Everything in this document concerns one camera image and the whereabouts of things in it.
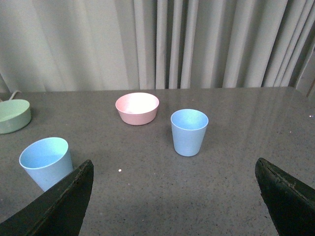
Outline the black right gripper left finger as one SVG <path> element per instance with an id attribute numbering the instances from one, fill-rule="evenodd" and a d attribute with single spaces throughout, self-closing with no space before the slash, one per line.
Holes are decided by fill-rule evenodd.
<path id="1" fill-rule="evenodd" d="M 2 236 L 77 236 L 90 201 L 94 165 L 86 160 L 0 225 Z"/>

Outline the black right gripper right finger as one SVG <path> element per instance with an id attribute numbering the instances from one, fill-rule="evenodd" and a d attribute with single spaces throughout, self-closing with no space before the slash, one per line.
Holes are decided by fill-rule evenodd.
<path id="1" fill-rule="evenodd" d="M 315 234 L 315 190 L 264 158 L 255 164 L 261 196 L 280 236 Z"/>

